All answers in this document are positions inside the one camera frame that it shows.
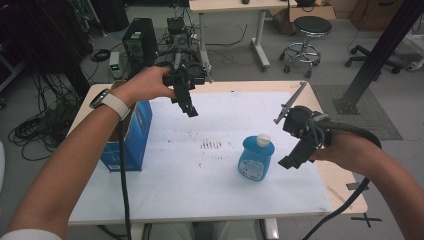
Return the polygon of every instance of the bottle label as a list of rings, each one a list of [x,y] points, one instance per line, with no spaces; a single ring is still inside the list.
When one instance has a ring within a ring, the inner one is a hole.
[[[254,160],[243,160],[240,163],[239,171],[250,179],[259,180],[264,173],[264,165]]]

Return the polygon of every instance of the bottle cap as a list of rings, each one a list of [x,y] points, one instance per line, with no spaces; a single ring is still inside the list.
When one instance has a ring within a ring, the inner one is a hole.
[[[261,133],[256,137],[256,143],[260,147],[266,147],[271,142],[271,137],[267,134]]]

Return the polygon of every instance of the blue box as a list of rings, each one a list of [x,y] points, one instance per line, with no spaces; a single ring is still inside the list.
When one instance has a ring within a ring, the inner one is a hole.
[[[132,106],[131,112],[125,118],[125,171],[141,171],[151,122],[152,109],[149,101],[137,102]],[[101,161],[111,172],[118,172],[120,170],[118,127],[113,131],[100,157]]]

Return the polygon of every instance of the watch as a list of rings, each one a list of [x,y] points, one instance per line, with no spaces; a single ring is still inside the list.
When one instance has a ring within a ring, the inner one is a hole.
[[[125,117],[128,115],[128,113],[130,112],[130,109],[128,108],[128,106],[124,102],[122,102],[121,99],[110,94],[110,89],[107,89],[107,88],[101,91],[93,99],[93,101],[91,101],[90,107],[92,109],[96,109],[102,104],[115,110],[115,112],[119,115],[121,120],[124,120]]]

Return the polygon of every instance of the blue bottle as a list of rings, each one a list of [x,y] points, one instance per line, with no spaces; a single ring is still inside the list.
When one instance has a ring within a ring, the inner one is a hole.
[[[267,134],[250,136],[243,141],[244,151],[238,163],[239,172],[252,180],[261,181],[268,172],[271,155],[275,151]]]

